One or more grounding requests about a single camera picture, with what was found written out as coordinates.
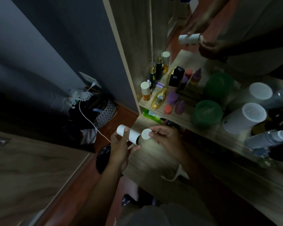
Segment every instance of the reflected clothing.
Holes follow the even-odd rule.
[[[217,40],[244,41],[281,26],[283,0],[239,0],[227,30]],[[229,56],[227,64],[245,74],[267,74],[283,64],[283,47]]]
[[[116,226],[213,226],[215,224],[191,213],[185,207],[169,203],[160,207],[154,205],[137,209],[134,205],[125,205]]]

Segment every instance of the vent grille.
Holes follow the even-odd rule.
[[[257,103],[246,103],[243,108],[244,115],[253,122],[259,123],[266,119],[265,109]]]

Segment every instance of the green lid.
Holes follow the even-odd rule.
[[[234,86],[235,80],[225,72],[214,73],[206,83],[203,93],[207,99],[219,102]]]
[[[223,111],[216,102],[203,100],[199,102],[192,114],[192,124],[199,127],[208,127],[221,121]]]

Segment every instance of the person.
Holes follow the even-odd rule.
[[[275,225],[193,158],[185,148],[177,129],[163,125],[153,126],[150,129],[152,132],[149,136],[162,145],[166,152],[184,167],[190,181],[218,225]],[[128,165],[128,157],[141,148],[137,145],[128,150],[129,132],[130,129],[125,128],[121,140],[117,139],[116,133],[111,136],[108,165],[71,226],[105,225],[121,173]],[[116,222],[116,225],[211,225],[205,219],[174,203],[160,207],[149,205],[138,210],[133,209],[135,212],[125,214]]]
[[[182,34],[203,33],[229,0],[214,0]],[[216,41],[200,42],[208,59],[226,60],[235,71],[263,75],[283,64],[283,0],[239,0],[237,9]]]

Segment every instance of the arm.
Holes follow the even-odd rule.
[[[195,21],[191,22],[181,34],[192,35],[194,33],[203,33],[211,24],[212,19],[223,9],[229,0],[214,0],[207,10]]]
[[[105,225],[106,219],[117,190],[122,171],[128,165],[129,154],[141,146],[128,150],[129,129],[125,128],[120,141],[116,133],[111,136],[111,152],[108,165],[91,191],[82,209],[75,216],[71,226]]]
[[[199,52],[209,59],[223,59],[223,57],[280,47],[283,47],[283,26],[245,41],[203,41],[200,42]]]
[[[177,129],[158,125],[151,127],[151,130],[158,133],[149,135],[184,167],[219,226],[275,225],[193,158],[186,150]]]

